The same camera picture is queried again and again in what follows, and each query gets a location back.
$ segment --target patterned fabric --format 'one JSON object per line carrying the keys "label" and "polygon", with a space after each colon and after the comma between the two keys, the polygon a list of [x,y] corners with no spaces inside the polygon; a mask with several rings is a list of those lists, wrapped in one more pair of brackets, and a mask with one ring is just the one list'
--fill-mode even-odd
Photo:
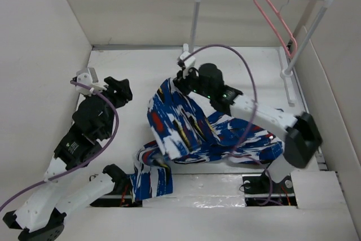
{"label": "patterned fabric", "polygon": [[[171,194],[173,180],[167,161],[198,164],[226,157],[242,136],[248,122],[220,112],[208,118],[191,98],[184,96],[167,79],[149,101],[148,121],[156,138],[134,157],[131,181],[136,200]],[[235,155],[250,155],[267,164],[282,154],[283,144],[268,131],[252,125],[247,140],[234,150]],[[229,156],[233,163],[253,163]]]}

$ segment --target metal hook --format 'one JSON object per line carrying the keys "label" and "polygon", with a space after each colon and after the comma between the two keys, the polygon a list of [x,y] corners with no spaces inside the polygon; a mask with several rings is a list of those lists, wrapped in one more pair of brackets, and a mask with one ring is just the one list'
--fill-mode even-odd
{"label": "metal hook", "polygon": [[280,7],[280,10],[278,11],[278,13],[281,13],[282,8],[283,8],[284,6],[287,6],[288,3],[289,3],[289,0],[287,0],[287,3],[286,3],[286,4],[283,4],[283,5]]}

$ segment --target white wall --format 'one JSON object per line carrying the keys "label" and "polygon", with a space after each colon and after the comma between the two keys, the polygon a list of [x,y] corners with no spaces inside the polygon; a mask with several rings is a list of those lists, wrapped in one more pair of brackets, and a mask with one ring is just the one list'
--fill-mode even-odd
{"label": "white wall", "polygon": [[[306,23],[309,28],[319,6]],[[297,72],[310,111],[325,139],[323,152],[339,173],[345,198],[361,233],[361,5],[335,0],[305,50]],[[299,38],[304,36],[300,31]]]}
{"label": "white wall", "polygon": [[[91,46],[66,0],[0,0],[0,7],[2,204],[41,180],[71,123],[77,96],[69,80],[86,65]],[[2,240],[19,234],[4,223],[0,233]]]}
{"label": "white wall", "polygon": [[[189,40],[194,0],[68,1],[93,45],[181,45]],[[286,2],[275,0],[277,7]],[[270,11],[263,0],[260,3]],[[291,1],[283,9],[291,29],[296,27],[306,5],[306,1]],[[238,46],[279,45],[252,0],[202,1],[197,44],[215,42]]]}

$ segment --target rack pole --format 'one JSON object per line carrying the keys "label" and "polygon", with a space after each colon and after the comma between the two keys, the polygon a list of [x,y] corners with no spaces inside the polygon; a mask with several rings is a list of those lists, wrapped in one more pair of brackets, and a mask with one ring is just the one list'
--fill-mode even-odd
{"label": "rack pole", "polygon": [[194,51],[194,46],[196,42],[196,31],[199,15],[199,7],[201,5],[201,0],[195,0],[194,10],[193,10],[193,19],[192,19],[192,28],[191,28],[191,40],[190,40],[190,50],[189,53]]}
{"label": "rack pole", "polygon": [[315,32],[317,26],[319,25],[319,23],[321,22],[322,17],[325,15],[327,9],[330,7],[330,5],[332,4],[333,0],[325,0],[324,4],[322,5],[322,7],[320,8],[318,14],[316,15],[316,18],[314,19],[305,39],[302,41],[301,45],[299,46],[297,52],[295,53],[294,57],[292,58],[291,62],[288,64],[288,67],[284,70],[281,71],[281,77],[290,77],[292,76],[292,69],[294,67],[294,65],[296,64],[298,58],[300,57],[301,53],[303,52],[303,50],[305,49],[306,45],[308,44],[312,34]]}

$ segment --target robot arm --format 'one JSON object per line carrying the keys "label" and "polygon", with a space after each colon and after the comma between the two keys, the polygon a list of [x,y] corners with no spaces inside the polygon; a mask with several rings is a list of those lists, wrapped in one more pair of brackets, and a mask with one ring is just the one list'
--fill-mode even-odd
{"label": "robot arm", "polygon": [[[183,94],[198,93],[208,98],[215,110],[235,118],[250,119],[253,100],[242,91],[225,85],[222,72],[216,65],[206,63],[197,70],[193,67],[194,57],[185,62],[180,58],[178,64],[182,70],[178,72],[174,84]],[[322,143],[313,117],[306,112],[294,116],[258,104],[253,124],[275,134],[284,142],[283,155],[267,168],[275,183],[281,182],[294,168],[305,168]],[[266,172],[263,172],[261,179],[267,178]]]}
{"label": "robot arm", "polygon": [[[102,91],[102,95],[115,108],[123,107],[133,98],[128,80],[117,81],[107,77],[104,79],[107,86],[100,86],[93,68],[79,71],[73,81]],[[9,228],[22,229],[19,240],[55,240],[72,212],[88,206],[116,187],[124,186],[127,180],[121,169],[110,165],[95,180],[67,198],[63,196],[78,174],[77,170],[49,181],[51,177],[82,166],[102,149],[98,140],[108,139],[112,135],[115,114],[108,103],[92,95],[89,90],[78,86],[77,90],[85,96],[85,100],[73,114],[72,127],[54,151],[44,175],[45,183],[36,189],[22,207],[6,213],[3,218]]]}

